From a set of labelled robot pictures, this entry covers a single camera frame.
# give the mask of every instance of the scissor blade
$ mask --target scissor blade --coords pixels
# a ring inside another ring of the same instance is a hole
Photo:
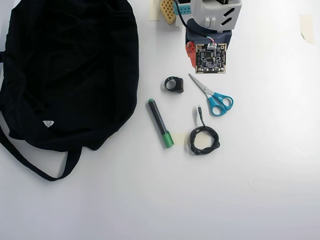
[[[211,91],[210,89],[208,89],[205,85],[203,85],[198,79],[196,79],[194,76],[192,76],[189,73],[189,77],[194,81],[195,84],[198,85],[198,87],[205,93],[205,94],[209,94],[209,95],[213,95],[214,92]]]

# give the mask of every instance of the orange part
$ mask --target orange part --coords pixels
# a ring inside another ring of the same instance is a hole
[[[196,68],[196,46],[194,41],[190,41],[185,46],[186,54],[191,60],[191,64]]]

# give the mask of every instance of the green marker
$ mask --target green marker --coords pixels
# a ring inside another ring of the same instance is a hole
[[[149,99],[148,102],[149,102],[149,106],[151,108],[152,114],[153,114],[153,116],[155,118],[156,124],[158,125],[158,127],[160,129],[160,132],[161,132],[163,141],[165,143],[165,146],[167,148],[171,148],[175,143],[172,140],[170,132],[166,129],[165,123],[162,120],[162,117],[160,115],[160,112],[159,112],[159,109],[157,107],[157,104],[156,104],[155,100],[153,100],[152,98]]]

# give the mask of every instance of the electronic component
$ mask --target electronic component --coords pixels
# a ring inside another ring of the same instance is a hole
[[[227,44],[219,43],[216,48],[210,44],[195,46],[195,72],[198,74],[224,74],[226,72]]]
[[[209,43],[207,46],[208,50],[216,50],[217,49],[217,44],[216,43]]]

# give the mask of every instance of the black ring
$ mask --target black ring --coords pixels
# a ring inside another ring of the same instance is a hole
[[[175,81],[175,87],[174,88],[168,88],[167,84],[169,81],[174,80]],[[170,76],[164,81],[165,89],[167,89],[169,92],[177,92],[177,93],[183,93],[184,92],[184,80],[177,76]]]

